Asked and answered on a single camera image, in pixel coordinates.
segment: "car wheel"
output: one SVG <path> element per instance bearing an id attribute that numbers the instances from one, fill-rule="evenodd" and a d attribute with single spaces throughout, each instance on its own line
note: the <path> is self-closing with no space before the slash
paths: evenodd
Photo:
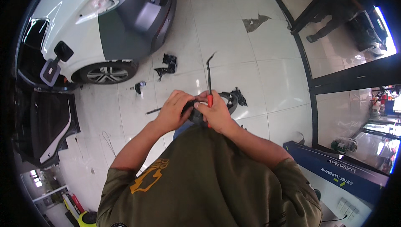
<path id="1" fill-rule="evenodd" d="M 96 223 L 97 213 L 94 211 L 87 212 L 82 216 L 82 221 L 86 224 L 94 224 Z"/>
<path id="2" fill-rule="evenodd" d="M 131 79 L 137 69 L 138 64 L 132 62 L 96 63 L 80 69 L 79 75 L 88 84 L 117 84 Z"/>

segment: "olive green t-shirt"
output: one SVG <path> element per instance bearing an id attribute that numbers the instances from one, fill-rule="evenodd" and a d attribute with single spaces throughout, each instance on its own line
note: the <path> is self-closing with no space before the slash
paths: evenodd
<path id="1" fill-rule="evenodd" d="M 213 129 L 192 126 L 138 178 L 109 169 L 98 227 L 319 226 L 314 190 L 292 159 L 273 170 Z"/>

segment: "electrical cable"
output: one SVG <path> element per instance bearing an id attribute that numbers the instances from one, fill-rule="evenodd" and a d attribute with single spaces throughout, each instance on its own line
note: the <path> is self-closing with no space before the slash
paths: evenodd
<path id="1" fill-rule="evenodd" d="M 326 221 L 322 221 L 323 222 L 333 222 L 333 221 L 338 221 L 338 220 L 343 220 L 346 219 L 348 215 L 345 215 L 342 219 L 335 219 L 335 220 L 326 220 Z"/>
<path id="2" fill-rule="evenodd" d="M 107 145 L 109 146 L 109 148 L 111 149 L 111 151 L 113 152 L 113 155 L 116 156 L 116 155 L 115 155 L 115 152 L 114 152 L 114 149 L 113 149 L 113 146 L 112 146 L 112 142 L 111 142 L 110 137 L 109 137 L 109 135 L 107 134 L 107 132 L 103 130 L 103 131 L 102 131 L 102 136 L 103 136 L 103 139 L 106 141 Z"/>

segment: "black plastic piece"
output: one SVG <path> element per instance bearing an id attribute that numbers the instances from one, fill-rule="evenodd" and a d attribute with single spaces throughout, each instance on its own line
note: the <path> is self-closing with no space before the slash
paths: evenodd
<path id="1" fill-rule="evenodd" d="M 63 62 L 68 61 L 71 56 L 74 54 L 73 50 L 68 47 L 63 41 L 59 41 L 56 47 L 54 48 L 54 53 L 56 53 L 57 57 L 60 58 Z"/>
<path id="2" fill-rule="evenodd" d="M 133 88 L 135 89 L 136 93 L 142 94 L 141 87 L 143 87 L 143 86 L 146 86 L 146 82 L 140 81 L 139 83 L 136 83 Z"/>
<path id="3" fill-rule="evenodd" d="M 173 55 L 164 54 L 163 63 L 168 64 L 167 68 L 157 68 L 154 71 L 159 75 L 159 82 L 164 74 L 174 74 L 177 70 L 177 57 Z"/>
<path id="4" fill-rule="evenodd" d="M 232 94 L 236 95 L 238 97 L 238 103 L 241 106 L 248 106 L 247 100 L 245 100 L 245 97 L 242 95 L 241 91 L 238 89 L 238 87 L 235 87 L 233 91 L 231 91 Z"/>

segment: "white tiled floor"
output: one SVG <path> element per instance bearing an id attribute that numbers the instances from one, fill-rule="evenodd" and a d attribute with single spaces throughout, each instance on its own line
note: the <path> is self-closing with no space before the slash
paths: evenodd
<path id="1" fill-rule="evenodd" d="M 242 18 L 257 18 L 258 14 L 272 19 L 247 33 Z M 279 145 L 299 140 L 299 132 L 310 144 L 312 113 L 308 85 L 287 26 L 274 0 L 178 0 L 165 45 L 140 64 L 134 78 L 117 85 L 85 85 L 76 91 L 81 133 L 68 137 L 69 149 L 60 151 L 59 156 L 66 183 L 83 207 L 97 209 L 114 154 L 156 118 L 157 113 L 146 115 L 147 111 L 162 106 L 174 89 L 193 95 L 207 89 L 205 61 L 215 51 L 211 61 L 212 87 L 217 91 L 238 87 L 248 103 L 248 107 L 238 106 L 232 115 L 238 124 Z M 164 53 L 178 57 L 178 69 L 158 82 L 153 68 L 162 66 Z M 325 68 L 332 66 L 320 63 L 318 71 L 324 74 Z M 147 82 L 141 95 L 131 90 L 139 81 Z M 357 101 L 350 102 L 349 98 L 348 94 L 348 108 L 356 108 Z M 338 101 L 335 106 L 342 108 L 343 104 Z M 357 118 L 345 110 L 344 114 L 350 120 Z M 158 140 L 142 170 L 157 159 L 172 139 L 170 132 Z"/>

